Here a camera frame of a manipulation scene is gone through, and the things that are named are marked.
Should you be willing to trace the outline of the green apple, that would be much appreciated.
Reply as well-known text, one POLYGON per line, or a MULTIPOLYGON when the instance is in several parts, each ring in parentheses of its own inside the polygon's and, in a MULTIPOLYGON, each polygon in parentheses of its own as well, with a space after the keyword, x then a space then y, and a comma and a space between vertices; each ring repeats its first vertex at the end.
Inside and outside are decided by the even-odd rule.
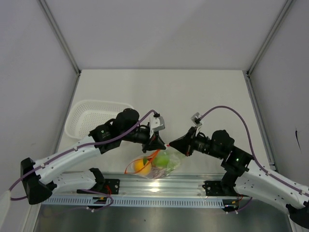
POLYGON ((152 165, 157 168, 167 168, 168 163, 169 163, 169 156, 162 155, 162 156, 157 156, 153 160, 152 165))

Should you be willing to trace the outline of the clear zip top bag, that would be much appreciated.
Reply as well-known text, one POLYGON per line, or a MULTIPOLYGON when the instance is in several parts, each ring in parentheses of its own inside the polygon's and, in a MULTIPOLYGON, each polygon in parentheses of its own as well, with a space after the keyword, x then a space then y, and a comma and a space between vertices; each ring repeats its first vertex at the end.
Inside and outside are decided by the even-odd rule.
POLYGON ((125 168, 124 174, 137 175, 147 179, 160 179, 178 169, 185 155, 166 145, 150 155, 140 155, 125 168))

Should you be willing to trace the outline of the orange fruit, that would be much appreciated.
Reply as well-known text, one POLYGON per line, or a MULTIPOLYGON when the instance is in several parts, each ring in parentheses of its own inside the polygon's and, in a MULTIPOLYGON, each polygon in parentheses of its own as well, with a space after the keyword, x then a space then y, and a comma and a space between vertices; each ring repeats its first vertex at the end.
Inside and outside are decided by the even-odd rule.
POLYGON ((147 176, 152 170, 152 164, 147 158, 136 160, 133 167, 135 173, 142 176, 147 176))

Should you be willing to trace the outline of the red grapes bunch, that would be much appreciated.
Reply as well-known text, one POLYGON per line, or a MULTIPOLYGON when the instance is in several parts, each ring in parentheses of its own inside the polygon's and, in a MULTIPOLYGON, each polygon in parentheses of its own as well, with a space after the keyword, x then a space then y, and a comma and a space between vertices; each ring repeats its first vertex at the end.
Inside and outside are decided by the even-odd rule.
POLYGON ((166 172, 166 169, 160 169, 160 168, 153 168, 149 173, 150 179, 159 179, 162 177, 165 177, 168 173, 166 172))

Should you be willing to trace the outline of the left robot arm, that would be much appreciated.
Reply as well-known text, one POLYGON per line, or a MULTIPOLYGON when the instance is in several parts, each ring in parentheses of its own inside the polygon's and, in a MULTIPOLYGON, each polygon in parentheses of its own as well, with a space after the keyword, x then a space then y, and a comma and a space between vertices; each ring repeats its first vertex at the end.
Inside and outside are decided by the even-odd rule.
POLYGON ((100 193, 104 190, 105 179, 98 168, 85 172, 66 173, 76 164, 100 156, 121 145, 122 141, 142 145, 142 151, 164 150, 165 143, 159 131, 165 128, 163 117, 153 112, 147 125, 144 118, 131 108, 118 113, 64 152, 58 152, 44 159, 21 161, 21 181, 28 203, 42 203, 58 192, 100 193))

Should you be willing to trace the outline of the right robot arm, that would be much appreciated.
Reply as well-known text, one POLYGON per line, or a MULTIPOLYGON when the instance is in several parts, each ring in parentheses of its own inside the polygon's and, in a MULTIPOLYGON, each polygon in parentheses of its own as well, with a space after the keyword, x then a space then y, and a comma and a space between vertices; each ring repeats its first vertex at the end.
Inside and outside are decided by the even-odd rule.
POLYGON ((186 135, 170 142, 169 146, 186 156, 198 151, 220 159, 225 170, 220 182, 224 194, 256 198, 288 214, 299 226, 309 227, 307 186, 258 164, 253 155, 234 145, 234 139, 225 130, 215 131, 211 138, 196 130, 191 127, 186 135))

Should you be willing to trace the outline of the white perforated plastic basket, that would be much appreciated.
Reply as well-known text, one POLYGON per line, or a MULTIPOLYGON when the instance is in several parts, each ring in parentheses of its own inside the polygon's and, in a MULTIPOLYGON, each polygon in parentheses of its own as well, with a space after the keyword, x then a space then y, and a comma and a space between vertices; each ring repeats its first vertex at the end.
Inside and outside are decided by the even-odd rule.
POLYGON ((73 139, 82 139, 96 126, 116 118, 130 104, 112 101, 83 100, 71 107, 64 131, 73 139))

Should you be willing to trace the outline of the aluminium mounting rail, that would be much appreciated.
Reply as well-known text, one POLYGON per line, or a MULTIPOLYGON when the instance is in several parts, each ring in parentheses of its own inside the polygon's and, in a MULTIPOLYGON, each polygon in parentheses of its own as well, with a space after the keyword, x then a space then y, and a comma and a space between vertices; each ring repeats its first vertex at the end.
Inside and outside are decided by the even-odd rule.
POLYGON ((119 179, 118 197, 205 198, 205 181, 219 181, 222 174, 171 174, 161 179, 137 175, 104 173, 107 179, 119 179))

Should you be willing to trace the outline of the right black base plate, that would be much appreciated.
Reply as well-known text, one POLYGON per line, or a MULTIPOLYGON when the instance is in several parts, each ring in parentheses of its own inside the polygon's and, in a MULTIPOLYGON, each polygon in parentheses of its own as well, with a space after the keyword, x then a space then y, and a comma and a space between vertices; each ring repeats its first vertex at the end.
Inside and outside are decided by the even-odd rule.
POLYGON ((226 184, 223 181, 207 180, 203 182, 202 187, 207 196, 237 197, 239 195, 235 192, 232 185, 226 184))

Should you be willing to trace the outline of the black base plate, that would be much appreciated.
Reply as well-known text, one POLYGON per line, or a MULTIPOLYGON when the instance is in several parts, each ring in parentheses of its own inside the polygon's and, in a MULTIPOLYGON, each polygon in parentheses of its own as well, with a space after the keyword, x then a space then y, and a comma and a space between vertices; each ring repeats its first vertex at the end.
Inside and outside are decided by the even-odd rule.
POLYGON ((120 179, 104 179, 103 181, 98 181, 91 188, 78 189, 79 194, 88 194, 89 191, 100 192, 108 195, 118 194, 120 188, 120 179))
POLYGON ((207 180, 203 182, 202 187, 207 196, 237 197, 239 195, 235 192, 232 185, 226 184, 223 181, 207 180))

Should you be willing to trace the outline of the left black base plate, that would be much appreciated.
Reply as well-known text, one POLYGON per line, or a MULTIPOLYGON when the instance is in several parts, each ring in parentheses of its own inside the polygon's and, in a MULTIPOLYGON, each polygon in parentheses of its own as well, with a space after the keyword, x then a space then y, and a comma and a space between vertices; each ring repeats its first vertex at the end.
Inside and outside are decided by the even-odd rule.
POLYGON ((103 181, 98 181, 91 188, 78 189, 79 194, 88 194, 89 191, 100 192, 108 195, 118 194, 120 188, 120 179, 104 179, 103 181))

